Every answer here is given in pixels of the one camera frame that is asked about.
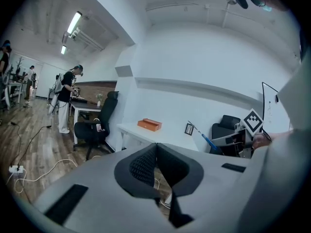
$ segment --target tissue box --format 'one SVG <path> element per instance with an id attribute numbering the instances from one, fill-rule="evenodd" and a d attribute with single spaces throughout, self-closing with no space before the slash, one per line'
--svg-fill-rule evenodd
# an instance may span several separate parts
<path id="1" fill-rule="evenodd" d="M 150 120 L 147 118 L 144 118 L 143 120 L 138 121 L 137 125 L 140 127 L 143 127 L 144 129 L 148 129 L 151 131 L 157 131 L 157 130 L 161 129 L 161 127 L 162 127 L 161 122 L 153 121 L 153 120 Z"/>

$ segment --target desk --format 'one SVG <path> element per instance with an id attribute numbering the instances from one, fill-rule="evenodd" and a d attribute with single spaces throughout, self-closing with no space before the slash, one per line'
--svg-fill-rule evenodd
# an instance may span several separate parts
<path id="1" fill-rule="evenodd" d="M 74 125 L 76 122 L 78 122 L 78 116 L 79 116 L 79 111 L 96 111 L 99 112 L 101 111 L 102 107 L 97 107 L 96 104 L 91 104 L 91 103 L 79 103 L 79 102 L 71 102 L 71 106 L 74 108 L 74 119 L 73 119 L 73 130 L 74 130 Z M 78 143 L 78 139 L 73 132 L 73 137 L 74 137 L 74 143 Z"/>
<path id="2" fill-rule="evenodd" d="M 142 143 L 168 143 L 177 147 L 199 151 L 193 137 L 185 134 L 184 129 L 177 130 L 165 123 L 163 123 L 160 130 L 155 132 L 139 127 L 137 123 L 117 124 L 117 128 L 116 152 L 121 151 L 125 134 Z"/>
<path id="3" fill-rule="evenodd" d="M 23 89 L 23 85 L 25 83 L 19 83 L 19 82 L 10 82 L 9 83 L 9 94 L 7 94 L 6 92 L 4 93 L 6 98 L 5 98 L 5 101 L 6 101 L 6 104 L 8 106 L 8 110 L 10 109 L 11 105 L 10 105 L 10 96 L 11 96 L 11 87 L 12 86 L 19 86 L 19 92 L 18 92 L 18 100 L 17 102 L 20 103 L 20 95 L 21 95 L 21 91 Z"/>

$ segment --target wood panel wall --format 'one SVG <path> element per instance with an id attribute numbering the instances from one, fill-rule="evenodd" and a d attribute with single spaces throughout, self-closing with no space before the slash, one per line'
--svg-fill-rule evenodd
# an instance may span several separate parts
<path id="1" fill-rule="evenodd" d="M 80 96 L 88 101 L 97 103 L 96 95 L 101 93 L 103 95 L 102 104 L 107 98 L 109 91 L 114 91 L 117 85 L 116 81 L 113 82 L 79 82 L 75 84 L 81 89 Z"/>

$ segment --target white pants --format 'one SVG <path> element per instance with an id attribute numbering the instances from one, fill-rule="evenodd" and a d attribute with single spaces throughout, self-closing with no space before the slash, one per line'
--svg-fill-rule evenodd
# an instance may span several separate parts
<path id="1" fill-rule="evenodd" d="M 68 102 L 59 101 L 58 109 L 58 129 L 60 133 L 66 133 L 68 131 Z"/>

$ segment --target fluorescent light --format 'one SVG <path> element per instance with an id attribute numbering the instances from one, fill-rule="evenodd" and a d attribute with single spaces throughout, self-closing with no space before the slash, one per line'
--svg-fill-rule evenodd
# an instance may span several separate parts
<path id="1" fill-rule="evenodd" d="M 64 54 L 64 53 L 65 53 L 66 48 L 67 48 L 66 46 L 62 46 L 62 50 L 61 50 L 61 53 L 62 53 L 62 54 Z"/>
<path id="2" fill-rule="evenodd" d="M 78 22 L 78 20 L 80 19 L 81 16 L 82 16 L 82 14 L 79 11 L 74 15 L 74 17 L 73 17 L 73 19 L 72 19 L 72 21 L 71 21 L 71 23 L 69 25 L 69 28 L 67 29 L 67 32 L 69 34 L 72 33 L 72 31 L 74 29 L 74 26 L 76 26 L 76 24 L 77 24 L 77 22 Z"/>

